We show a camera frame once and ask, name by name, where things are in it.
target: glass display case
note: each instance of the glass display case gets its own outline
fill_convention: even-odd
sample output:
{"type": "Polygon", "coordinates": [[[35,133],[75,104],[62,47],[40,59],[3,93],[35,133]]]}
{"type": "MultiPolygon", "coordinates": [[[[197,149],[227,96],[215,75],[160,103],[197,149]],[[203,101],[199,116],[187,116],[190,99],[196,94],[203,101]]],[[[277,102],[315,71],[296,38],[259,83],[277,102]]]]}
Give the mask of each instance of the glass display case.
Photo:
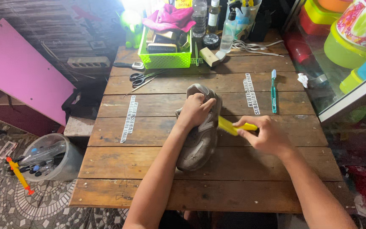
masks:
{"type": "Polygon", "coordinates": [[[320,121],[366,131],[366,0],[296,0],[282,37],[320,121]]]}

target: new balance shoe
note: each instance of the new balance shoe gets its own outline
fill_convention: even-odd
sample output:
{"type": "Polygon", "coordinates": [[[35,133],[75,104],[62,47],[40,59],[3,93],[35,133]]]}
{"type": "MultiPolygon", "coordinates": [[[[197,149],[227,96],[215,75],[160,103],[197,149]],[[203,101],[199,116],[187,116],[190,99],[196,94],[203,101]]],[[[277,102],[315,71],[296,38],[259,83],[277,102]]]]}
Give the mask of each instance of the new balance shoe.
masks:
{"type": "MultiPolygon", "coordinates": [[[[217,101],[208,113],[206,120],[201,125],[194,127],[188,134],[176,164],[176,167],[181,171],[193,171],[201,168],[217,147],[218,116],[221,111],[222,99],[213,90],[200,84],[191,85],[187,89],[186,98],[196,93],[204,94],[204,103],[211,98],[215,98],[217,101]]],[[[177,118],[181,110],[181,108],[176,110],[177,118]]]]}

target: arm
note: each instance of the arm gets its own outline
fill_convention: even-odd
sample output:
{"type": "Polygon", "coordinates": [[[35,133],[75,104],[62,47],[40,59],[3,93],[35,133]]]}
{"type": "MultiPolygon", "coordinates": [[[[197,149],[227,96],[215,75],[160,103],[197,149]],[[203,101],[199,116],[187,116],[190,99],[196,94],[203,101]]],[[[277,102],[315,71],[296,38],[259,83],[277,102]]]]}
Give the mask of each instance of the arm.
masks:
{"type": "Polygon", "coordinates": [[[241,126],[245,122],[255,124],[259,128],[259,135],[255,136],[241,129],[238,130],[238,134],[246,138],[255,149],[275,155],[282,161],[292,179],[303,215],[310,228],[357,228],[297,148],[279,131],[276,121],[268,116],[243,116],[234,125],[241,126]]]}
{"type": "Polygon", "coordinates": [[[201,93],[187,98],[169,137],[135,193],[124,228],[158,228],[172,188],[176,161],[187,134],[205,120],[216,103],[215,99],[210,99],[203,104],[203,100],[201,93]]]}

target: n logo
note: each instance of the n logo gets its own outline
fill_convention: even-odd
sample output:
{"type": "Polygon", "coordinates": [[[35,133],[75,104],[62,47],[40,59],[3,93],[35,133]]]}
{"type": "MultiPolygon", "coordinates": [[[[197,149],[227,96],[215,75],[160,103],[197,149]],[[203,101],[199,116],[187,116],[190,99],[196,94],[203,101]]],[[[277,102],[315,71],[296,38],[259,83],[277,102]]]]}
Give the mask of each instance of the n logo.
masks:
{"type": "Polygon", "coordinates": [[[211,128],[214,126],[213,121],[211,121],[211,119],[213,118],[213,113],[209,113],[206,117],[206,120],[204,120],[204,122],[198,126],[198,131],[202,132],[203,130],[207,130],[208,128],[211,128]]]}

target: green basket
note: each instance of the green basket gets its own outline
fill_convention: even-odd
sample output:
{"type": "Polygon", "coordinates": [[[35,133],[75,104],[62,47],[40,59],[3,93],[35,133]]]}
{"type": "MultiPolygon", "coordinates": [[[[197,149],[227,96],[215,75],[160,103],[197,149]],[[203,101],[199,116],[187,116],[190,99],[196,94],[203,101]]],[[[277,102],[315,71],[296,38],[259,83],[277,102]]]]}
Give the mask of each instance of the green basket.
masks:
{"type": "Polygon", "coordinates": [[[189,53],[160,53],[148,54],[146,51],[146,34],[148,29],[144,27],[141,45],[139,46],[138,56],[141,58],[146,69],[154,68],[189,68],[191,58],[191,30],[187,34],[190,41],[189,53]]]}

